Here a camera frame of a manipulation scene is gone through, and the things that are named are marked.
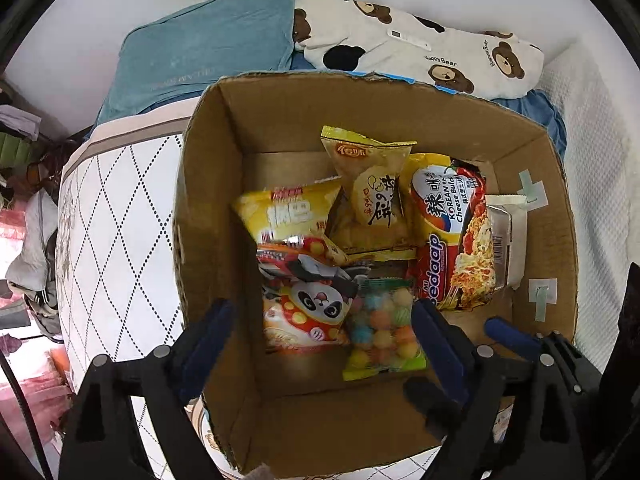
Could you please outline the colourful candy ball bag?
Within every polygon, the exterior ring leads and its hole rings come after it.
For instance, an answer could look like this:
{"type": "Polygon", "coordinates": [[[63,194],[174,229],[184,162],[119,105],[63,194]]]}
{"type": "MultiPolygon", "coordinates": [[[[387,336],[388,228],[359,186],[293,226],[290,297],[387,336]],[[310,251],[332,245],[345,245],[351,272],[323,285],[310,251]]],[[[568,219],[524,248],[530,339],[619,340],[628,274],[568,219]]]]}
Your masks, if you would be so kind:
{"type": "Polygon", "coordinates": [[[426,369],[411,326],[413,304],[410,281],[370,278],[361,284],[346,322],[352,351],[343,370],[345,382],[426,369]]]}

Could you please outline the Sedaap instant noodle packet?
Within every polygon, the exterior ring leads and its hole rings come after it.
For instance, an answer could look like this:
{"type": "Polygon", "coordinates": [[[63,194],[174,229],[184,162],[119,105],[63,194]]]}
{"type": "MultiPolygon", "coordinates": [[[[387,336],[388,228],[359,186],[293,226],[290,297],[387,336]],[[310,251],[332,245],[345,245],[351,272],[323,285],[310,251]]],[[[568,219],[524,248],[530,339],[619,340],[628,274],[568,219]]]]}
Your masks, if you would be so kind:
{"type": "Polygon", "coordinates": [[[497,288],[494,244],[480,168],[435,153],[411,154],[400,174],[416,261],[416,296],[440,310],[472,311],[497,288]]]}

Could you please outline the white wafer packet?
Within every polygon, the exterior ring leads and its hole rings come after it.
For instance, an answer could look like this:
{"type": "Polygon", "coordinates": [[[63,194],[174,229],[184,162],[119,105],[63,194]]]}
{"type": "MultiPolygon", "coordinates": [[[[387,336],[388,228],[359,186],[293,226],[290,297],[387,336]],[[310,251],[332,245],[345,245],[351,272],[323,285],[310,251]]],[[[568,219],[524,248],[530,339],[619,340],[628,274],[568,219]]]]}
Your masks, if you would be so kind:
{"type": "Polygon", "coordinates": [[[526,197],[487,195],[496,289],[518,289],[525,272],[527,243],[526,197]]]}

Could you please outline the orange panda snack bag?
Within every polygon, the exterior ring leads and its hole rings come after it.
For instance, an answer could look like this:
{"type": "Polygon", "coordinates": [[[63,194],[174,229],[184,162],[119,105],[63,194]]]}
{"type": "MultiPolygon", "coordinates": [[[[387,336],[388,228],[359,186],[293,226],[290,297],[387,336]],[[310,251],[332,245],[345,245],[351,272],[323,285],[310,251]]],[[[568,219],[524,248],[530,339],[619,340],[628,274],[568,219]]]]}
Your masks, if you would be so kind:
{"type": "Polygon", "coordinates": [[[367,263],[338,266],[273,244],[258,246],[256,259],[268,350],[302,353],[349,344],[344,323],[371,271],[367,263]]]}

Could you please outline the yellow rice cracker bag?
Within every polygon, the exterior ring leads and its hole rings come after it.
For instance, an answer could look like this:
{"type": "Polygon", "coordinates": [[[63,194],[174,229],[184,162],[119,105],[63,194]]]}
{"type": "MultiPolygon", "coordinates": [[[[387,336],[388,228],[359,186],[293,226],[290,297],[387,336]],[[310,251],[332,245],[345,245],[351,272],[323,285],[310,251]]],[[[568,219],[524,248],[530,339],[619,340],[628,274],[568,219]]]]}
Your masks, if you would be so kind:
{"type": "Polygon", "coordinates": [[[331,126],[322,128],[321,142],[342,182],[329,239],[349,255],[407,248],[410,232],[398,179],[416,144],[381,142],[331,126]]]}

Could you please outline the yellow panda snack bag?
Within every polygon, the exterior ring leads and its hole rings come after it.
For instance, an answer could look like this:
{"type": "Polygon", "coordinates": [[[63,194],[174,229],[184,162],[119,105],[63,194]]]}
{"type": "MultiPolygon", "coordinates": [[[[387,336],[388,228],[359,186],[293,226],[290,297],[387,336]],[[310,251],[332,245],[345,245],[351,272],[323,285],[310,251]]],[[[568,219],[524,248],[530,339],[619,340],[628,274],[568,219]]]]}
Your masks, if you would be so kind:
{"type": "Polygon", "coordinates": [[[249,192],[233,205],[258,249],[287,247],[334,266],[346,254],[326,236],[330,212],[342,189],[339,177],[297,188],[249,192]]]}

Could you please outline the white floral quilt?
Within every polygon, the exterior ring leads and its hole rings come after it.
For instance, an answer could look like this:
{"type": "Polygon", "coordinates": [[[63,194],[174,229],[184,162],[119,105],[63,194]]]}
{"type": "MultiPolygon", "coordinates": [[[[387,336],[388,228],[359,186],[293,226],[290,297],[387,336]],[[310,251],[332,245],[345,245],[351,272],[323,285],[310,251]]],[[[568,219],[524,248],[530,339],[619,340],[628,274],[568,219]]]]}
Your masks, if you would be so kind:
{"type": "MultiPolygon", "coordinates": [[[[174,342],[198,316],[181,298],[172,235],[183,135],[196,99],[97,126],[65,169],[58,205],[56,290],[74,382],[104,353],[139,359],[174,342]]],[[[224,164],[222,200],[242,188],[330,175],[320,141],[326,120],[282,105],[261,114],[254,148],[211,107],[205,130],[224,164]]],[[[344,352],[323,350],[322,378],[293,377],[308,354],[261,354],[236,326],[201,403],[202,439],[227,474],[268,465],[279,477],[350,474],[416,478],[437,452],[399,380],[343,382],[344,352]]]]}

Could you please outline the white knitted blanket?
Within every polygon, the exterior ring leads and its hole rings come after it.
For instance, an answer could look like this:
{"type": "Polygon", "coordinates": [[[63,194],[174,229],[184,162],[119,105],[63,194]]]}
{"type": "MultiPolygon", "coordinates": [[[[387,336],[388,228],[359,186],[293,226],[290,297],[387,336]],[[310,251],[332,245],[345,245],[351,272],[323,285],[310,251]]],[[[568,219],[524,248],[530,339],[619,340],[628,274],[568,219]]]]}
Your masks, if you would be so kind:
{"type": "Polygon", "coordinates": [[[639,261],[639,157],[600,68],[579,41],[544,66],[539,88],[566,129],[563,166],[575,220],[575,344],[604,370],[618,335],[628,270],[639,261]]]}

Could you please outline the clothes rack with clothes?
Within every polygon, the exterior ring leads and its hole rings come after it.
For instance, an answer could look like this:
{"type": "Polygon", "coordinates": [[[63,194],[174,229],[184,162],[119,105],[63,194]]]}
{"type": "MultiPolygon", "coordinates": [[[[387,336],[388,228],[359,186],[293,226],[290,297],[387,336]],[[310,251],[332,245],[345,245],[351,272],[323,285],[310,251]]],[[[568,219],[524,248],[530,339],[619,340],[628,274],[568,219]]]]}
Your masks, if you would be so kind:
{"type": "Polygon", "coordinates": [[[41,119],[14,105],[9,88],[1,83],[1,199],[27,200],[38,186],[38,164],[48,147],[40,138],[41,119]]]}

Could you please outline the white remote on pillow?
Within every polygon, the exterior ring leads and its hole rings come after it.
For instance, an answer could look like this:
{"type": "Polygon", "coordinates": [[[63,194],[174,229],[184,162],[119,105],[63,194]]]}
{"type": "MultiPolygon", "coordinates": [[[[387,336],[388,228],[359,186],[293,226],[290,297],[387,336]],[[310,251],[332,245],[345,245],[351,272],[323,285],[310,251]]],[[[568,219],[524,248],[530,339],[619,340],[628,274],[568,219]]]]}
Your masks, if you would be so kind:
{"type": "Polygon", "coordinates": [[[424,41],[420,38],[413,37],[411,35],[404,34],[399,30],[389,29],[387,31],[387,35],[390,36],[390,38],[401,41],[404,44],[411,44],[413,47],[420,48],[426,52],[431,52],[432,50],[432,46],[427,41],[424,41]]]}

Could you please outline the bear print pillow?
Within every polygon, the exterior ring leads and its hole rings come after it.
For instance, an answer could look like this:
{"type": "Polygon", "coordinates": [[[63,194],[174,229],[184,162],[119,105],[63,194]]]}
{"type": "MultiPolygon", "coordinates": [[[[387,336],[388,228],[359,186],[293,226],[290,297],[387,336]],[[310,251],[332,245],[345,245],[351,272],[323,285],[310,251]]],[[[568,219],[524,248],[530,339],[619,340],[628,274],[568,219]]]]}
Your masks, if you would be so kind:
{"type": "Polygon", "coordinates": [[[532,90],[544,52],[510,32],[464,32],[361,0],[295,0],[294,46],[318,70],[377,73],[486,100],[532,90]]]}

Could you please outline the teal pillow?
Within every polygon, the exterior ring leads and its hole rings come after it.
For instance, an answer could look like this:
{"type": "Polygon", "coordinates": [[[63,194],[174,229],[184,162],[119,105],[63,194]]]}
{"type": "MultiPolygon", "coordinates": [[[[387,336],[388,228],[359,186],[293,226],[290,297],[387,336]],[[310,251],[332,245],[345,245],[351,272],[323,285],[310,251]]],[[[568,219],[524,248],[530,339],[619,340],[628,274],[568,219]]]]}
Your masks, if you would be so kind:
{"type": "Polygon", "coordinates": [[[295,0],[207,0],[132,30],[96,124],[199,96],[222,77],[288,70],[295,0]]]}

